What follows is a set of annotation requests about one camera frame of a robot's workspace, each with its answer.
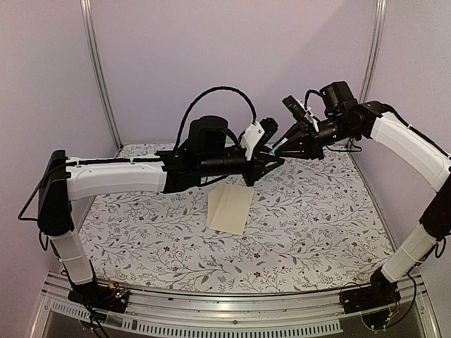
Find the green white glue stick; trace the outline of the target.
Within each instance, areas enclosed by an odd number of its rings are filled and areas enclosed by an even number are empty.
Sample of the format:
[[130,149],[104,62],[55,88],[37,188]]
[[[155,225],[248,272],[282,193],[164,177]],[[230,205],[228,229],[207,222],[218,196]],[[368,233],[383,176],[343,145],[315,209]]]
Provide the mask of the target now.
[[276,151],[286,143],[288,139],[286,137],[282,138],[281,140],[277,141],[271,148],[271,150],[268,152],[269,155],[275,156]]

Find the cream paper envelope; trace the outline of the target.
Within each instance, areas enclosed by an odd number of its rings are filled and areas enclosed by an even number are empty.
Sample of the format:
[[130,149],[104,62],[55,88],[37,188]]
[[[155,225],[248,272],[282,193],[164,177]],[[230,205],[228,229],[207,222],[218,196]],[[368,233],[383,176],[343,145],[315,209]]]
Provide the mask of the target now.
[[251,187],[219,183],[208,193],[206,226],[210,230],[242,235],[253,196]]

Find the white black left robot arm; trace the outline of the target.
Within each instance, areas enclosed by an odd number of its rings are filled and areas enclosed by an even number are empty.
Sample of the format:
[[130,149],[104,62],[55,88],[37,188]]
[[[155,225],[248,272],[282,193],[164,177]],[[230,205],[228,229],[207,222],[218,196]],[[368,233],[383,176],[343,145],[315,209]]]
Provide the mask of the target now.
[[273,118],[252,123],[237,139],[228,121],[207,115],[190,123],[179,147],[132,158],[69,158],[53,152],[41,181],[33,191],[38,198],[39,230],[50,240],[71,284],[89,305],[105,298],[75,231],[71,201],[123,192],[183,192],[201,186],[202,178],[241,175],[252,186],[283,160],[266,154],[267,142],[277,131]]

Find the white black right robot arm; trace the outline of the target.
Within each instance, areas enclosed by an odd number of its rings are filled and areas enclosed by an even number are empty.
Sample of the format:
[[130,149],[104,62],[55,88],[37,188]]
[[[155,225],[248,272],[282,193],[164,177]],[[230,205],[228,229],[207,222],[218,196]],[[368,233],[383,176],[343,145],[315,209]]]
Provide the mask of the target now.
[[348,139],[365,138],[386,148],[397,164],[405,167],[403,192],[419,193],[425,208],[419,220],[395,253],[372,275],[372,286],[364,292],[371,307],[379,307],[392,294],[396,283],[412,268],[421,265],[437,243],[450,235],[450,153],[409,124],[390,104],[359,103],[346,82],[333,82],[310,89],[323,102],[324,120],[311,114],[308,100],[283,99],[295,124],[278,141],[278,156],[322,159],[324,150]]

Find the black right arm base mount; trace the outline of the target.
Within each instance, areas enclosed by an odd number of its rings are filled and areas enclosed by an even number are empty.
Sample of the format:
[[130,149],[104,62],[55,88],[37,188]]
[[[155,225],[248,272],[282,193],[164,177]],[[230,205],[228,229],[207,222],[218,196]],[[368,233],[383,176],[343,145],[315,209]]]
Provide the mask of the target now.
[[372,331],[386,330],[399,313],[401,296],[397,282],[382,274],[370,278],[369,286],[341,290],[340,303],[345,314],[360,313],[363,324]]

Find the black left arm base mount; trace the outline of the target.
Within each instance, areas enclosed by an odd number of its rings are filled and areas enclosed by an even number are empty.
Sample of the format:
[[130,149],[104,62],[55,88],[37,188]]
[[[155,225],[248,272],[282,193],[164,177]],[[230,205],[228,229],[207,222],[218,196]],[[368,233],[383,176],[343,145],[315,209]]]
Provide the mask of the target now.
[[80,285],[70,281],[70,285],[68,299],[72,302],[115,313],[124,313],[128,306],[130,290],[117,282],[106,286],[99,284],[94,278],[91,282]]

